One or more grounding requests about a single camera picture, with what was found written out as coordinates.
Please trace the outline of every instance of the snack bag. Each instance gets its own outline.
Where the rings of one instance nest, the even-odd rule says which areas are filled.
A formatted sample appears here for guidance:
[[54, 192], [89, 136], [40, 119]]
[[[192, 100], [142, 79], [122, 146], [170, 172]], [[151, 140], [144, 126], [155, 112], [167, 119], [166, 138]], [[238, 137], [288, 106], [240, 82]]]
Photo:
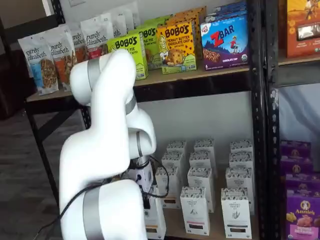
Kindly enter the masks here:
[[56, 67], [44, 34], [41, 32], [18, 40], [32, 70], [39, 95], [51, 94], [59, 90]]
[[62, 25], [45, 32], [44, 39], [51, 49], [55, 68], [64, 91], [71, 91], [70, 73], [77, 64], [74, 42], [67, 25]]
[[82, 21], [81, 29], [89, 52], [89, 59], [95, 59], [108, 53], [106, 43], [114, 38], [114, 29], [110, 16], [105, 13]]
[[86, 46], [86, 41], [82, 33], [79, 22], [69, 22], [68, 27], [72, 36], [76, 61], [78, 63], [87, 61], [89, 59], [88, 49]]
[[136, 65], [137, 80], [145, 79], [148, 76], [148, 64], [142, 33], [130, 33], [126, 36], [110, 39], [107, 46], [110, 53], [117, 49], [126, 49], [132, 55]]
[[156, 22], [139, 26], [137, 29], [130, 31], [130, 33], [143, 34], [143, 42], [145, 48], [145, 56], [148, 64], [148, 69], [159, 69], [162, 66], [159, 48], [157, 45], [157, 30], [158, 24]]
[[156, 40], [163, 74], [197, 69], [194, 32], [192, 20], [157, 28]]

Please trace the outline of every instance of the snack box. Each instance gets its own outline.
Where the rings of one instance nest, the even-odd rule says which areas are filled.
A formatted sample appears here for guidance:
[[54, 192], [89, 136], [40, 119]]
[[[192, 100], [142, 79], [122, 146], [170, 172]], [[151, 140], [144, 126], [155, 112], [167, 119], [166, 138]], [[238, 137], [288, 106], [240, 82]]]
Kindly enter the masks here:
[[143, 42], [145, 49], [146, 62], [148, 64], [148, 70], [160, 69], [162, 66], [162, 61], [160, 58], [159, 48], [157, 45], [157, 23], [149, 23], [137, 27], [135, 30], [129, 32], [132, 33], [141, 33], [143, 34]]
[[197, 69], [194, 36], [195, 24], [192, 20], [157, 28], [163, 74]]
[[280, 154], [288, 157], [309, 158], [311, 156], [311, 143], [307, 141], [280, 141]]
[[320, 238], [320, 192], [286, 191], [286, 239], [316, 240]]
[[180, 200], [186, 233], [209, 236], [210, 219], [206, 188], [184, 186]]
[[247, 189], [222, 188], [221, 205], [225, 237], [252, 239]]
[[112, 38], [107, 41], [109, 53], [118, 49], [126, 49], [133, 57], [136, 66], [136, 79], [145, 79], [148, 76], [148, 64], [142, 33], [130, 33], [126, 36]]
[[247, 15], [239, 15], [200, 26], [204, 69], [237, 67], [248, 63]]
[[287, 56], [320, 54], [318, 0], [287, 1]]
[[314, 164], [311, 158], [282, 156], [280, 160], [281, 176], [286, 174], [312, 174]]
[[320, 190], [320, 174], [286, 174], [285, 187], [295, 190]]

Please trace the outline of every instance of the bobo's box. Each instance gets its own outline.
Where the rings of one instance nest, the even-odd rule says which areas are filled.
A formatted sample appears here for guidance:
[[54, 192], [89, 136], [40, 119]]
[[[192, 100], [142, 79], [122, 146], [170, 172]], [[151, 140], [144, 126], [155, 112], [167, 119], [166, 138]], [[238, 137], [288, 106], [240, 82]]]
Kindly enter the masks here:
[[185, 231], [209, 236], [210, 219], [204, 187], [184, 186], [180, 195]]
[[136, 79], [145, 79], [148, 76], [148, 64], [142, 33], [131, 33], [126, 36], [112, 38], [107, 41], [109, 53], [118, 49], [126, 49], [133, 57], [136, 67]]
[[288, 189], [286, 197], [286, 239], [319, 239], [320, 192]]
[[156, 38], [163, 74], [197, 69], [194, 36], [195, 23], [193, 20], [157, 28]]
[[281, 156], [309, 158], [311, 155], [311, 143], [306, 141], [288, 141], [280, 142]]
[[222, 188], [221, 205], [225, 237], [252, 239], [247, 189]]
[[287, 1], [287, 56], [320, 54], [318, 0]]
[[248, 63], [247, 15], [201, 24], [205, 70], [222, 69]]

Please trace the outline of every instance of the orange snack box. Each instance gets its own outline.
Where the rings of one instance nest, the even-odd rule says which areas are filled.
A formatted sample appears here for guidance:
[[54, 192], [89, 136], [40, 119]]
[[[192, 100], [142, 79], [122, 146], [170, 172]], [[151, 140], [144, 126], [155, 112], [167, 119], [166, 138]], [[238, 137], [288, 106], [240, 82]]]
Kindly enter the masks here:
[[320, 54], [318, 0], [287, 1], [287, 56]]

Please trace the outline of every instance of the product packaging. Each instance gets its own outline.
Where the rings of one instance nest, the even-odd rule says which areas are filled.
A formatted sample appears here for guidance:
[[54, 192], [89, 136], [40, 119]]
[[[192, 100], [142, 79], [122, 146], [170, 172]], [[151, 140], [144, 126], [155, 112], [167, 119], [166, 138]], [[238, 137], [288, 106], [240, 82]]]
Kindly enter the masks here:
[[231, 168], [228, 167], [225, 171], [226, 186], [229, 189], [246, 188], [249, 198], [250, 214], [255, 214], [255, 198], [252, 168]]
[[222, 188], [221, 205], [225, 237], [252, 239], [247, 189]]
[[287, 1], [287, 56], [319, 54], [320, 5], [318, 0]]
[[217, 170], [216, 157], [215, 157], [215, 140], [213, 138], [196, 140], [194, 143], [194, 151], [197, 152], [199, 150], [209, 151], [211, 167], [213, 169], [213, 175], [217, 178], [218, 170]]
[[[155, 186], [151, 187], [150, 193], [159, 195], [159, 191]], [[148, 209], [144, 209], [146, 235], [148, 239], [163, 240], [165, 239], [167, 226], [161, 199], [158, 197], [148, 196], [145, 201], [148, 201], [150, 206]]]
[[71, 91], [70, 73], [77, 64], [77, 57], [69, 27], [61, 25], [52, 28], [45, 32], [44, 39], [51, 49], [55, 69], [64, 91]]
[[294, 190], [320, 191], [320, 174], [286, 174], [285, 187]]
[[310, 158], [311, 143], [306, 141], [281, 140], [280, 154], [281, 156], [288, 156], [291, 158], [295, 158], [295, 157]]
[[191, 167], [188, 172], [189, 187], [205, 187], [205, 198], [209, 213], [214, 213], [216, 208], [214, 180], [211, 168]]
[[255, 196], [256, 183], [255, 183], [255, 165], [254, 165], [253, 153], [251, 151], [231, 152], [229, 154], [229, 166], [230, 168], [252, 169], [253, 195]]
[[[169, 173], [169, 193], [165, 198], [161, 198], [163, 208], [181, 209], [180, 192], [182, 184], [180, 182], [179, 169], [177, 167], [165, 167]], [[164, 168], [158, 167], [155, 173], [156, 184], [159, 194], [167, 193], [168, 176]]]
[[179, 178], [181, 183], [188, 185], [188, 168], [189, 164], [186, 163], [184, 153], [176, 150], [166, 151], [161, 159], [162, 164], [165, 167], [177, 167], [179, 169]]
[[145, 79], [148, 76], [148, 64], [142, 33], [130, 33], [126, 36], [110, 39], [107, 41], [107, 47], [110, 53], [117, 49], [126, 49], [132, 55], [137, 80]]
[[180, 200], [186, 233], [209, 236], [210, 219], [206, 189], [204, 187], [184, 186]]
[[44, 34], [41, 32], [18, 40], [32, 70], [39, 95], [51, 94], [59, 90], [54, 59]]
[[192, 168], [205, 168], [211, 169], [210, 151], [197, 150], [190, 154], [189, 158], [190, 167]]
[[200, 26], [204, 69], [222, 69], [248, 63], [247, 15], [204, 22]]
[[95, 59], [108, 53], [107, 41], [114, 38], [113, 24], [109, 14], [101, 14], [81, 22], [81, 29], [89, 58]]
[[86, 40], [81, 30], [80, 23], [68, 22], [67, 25], [71, 32], [77, 63], [87, 61], [89, 59], [89, 53], [86, 46]]
[[194, 36], [195, 23], [192, 20], [157, 28], [163, 74], [197, 69]]
[[157, 23], [149, 23], [137, 27], [135, 30], [129, 33], [141, 33], [143, 34], [143, 42], [145, 49], [146, 61], [148, 64], [148, 70], [159, 69], [162, 66], [162, 61], [157, 45]]
[[320, 192], [288, 189], [286, 198], [286, 239], [319, 239]]

